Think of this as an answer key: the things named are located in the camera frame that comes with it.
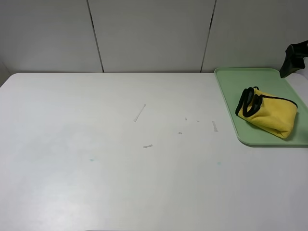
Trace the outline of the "yellow towel with black trim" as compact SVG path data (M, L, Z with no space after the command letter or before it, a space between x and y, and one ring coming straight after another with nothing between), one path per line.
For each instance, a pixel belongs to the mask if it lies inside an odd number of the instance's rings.
M261 92L255 86L243 90L235 114L266 132L286 139L294 128L297 109L294 101Z

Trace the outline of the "light green plastic tray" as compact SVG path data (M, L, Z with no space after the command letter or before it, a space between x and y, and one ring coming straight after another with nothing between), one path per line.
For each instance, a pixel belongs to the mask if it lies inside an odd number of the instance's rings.
M217 68L236 136L250 146L307 146L308 107L271 68Z

